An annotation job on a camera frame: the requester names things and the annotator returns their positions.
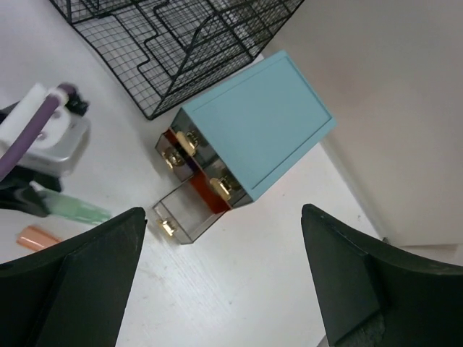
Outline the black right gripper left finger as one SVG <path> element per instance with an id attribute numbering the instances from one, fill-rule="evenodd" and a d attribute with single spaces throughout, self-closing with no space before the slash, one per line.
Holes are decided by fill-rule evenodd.
<path id="1" fill-rule="evenodd" d="M 115 346 L 145 228 L 134 207 L 1 264 L 1 345 Z"/>

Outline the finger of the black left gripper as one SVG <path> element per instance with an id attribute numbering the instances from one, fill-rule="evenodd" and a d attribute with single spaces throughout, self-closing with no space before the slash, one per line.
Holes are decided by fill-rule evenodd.
<path id="1" fill-rule="evenodd" d="M 61 192 L 60 179 L 42 173 L 34 173 L 24 178 L 8 178 L 1 182 L 1 209 L 17 210 L 38 217 L 50 215 L 50 210 L 32 187 L 31 182 Z"/>

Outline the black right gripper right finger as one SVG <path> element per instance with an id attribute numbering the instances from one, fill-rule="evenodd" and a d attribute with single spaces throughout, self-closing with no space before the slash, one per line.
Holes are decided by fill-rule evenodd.
<path id="1" fill-rule="evenodd" d="M 391 246 L 312 204 L 301 227 L 329 346 L 462 345 L 462 267 Z"/>

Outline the green correction tape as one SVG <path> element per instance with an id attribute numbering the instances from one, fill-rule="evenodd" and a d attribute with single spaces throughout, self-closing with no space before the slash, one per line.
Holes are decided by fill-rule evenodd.
<path id="1" fill-rule="evenodd" d="M 111 219 L 111 212 L 83 200 L 49 189 L 38 192 L 51 215 L 87 225 L 98 225 Z"/>

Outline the orange correction tape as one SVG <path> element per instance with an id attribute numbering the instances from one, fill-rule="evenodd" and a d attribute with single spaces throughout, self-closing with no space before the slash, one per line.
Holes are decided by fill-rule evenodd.
<path id="1" fill-rule="evenodd" d="M 61 239 L 38 226 L 27 226 L 17 236 L 16 242 L 29 250 L 38 252 L 61 242 Z"/>

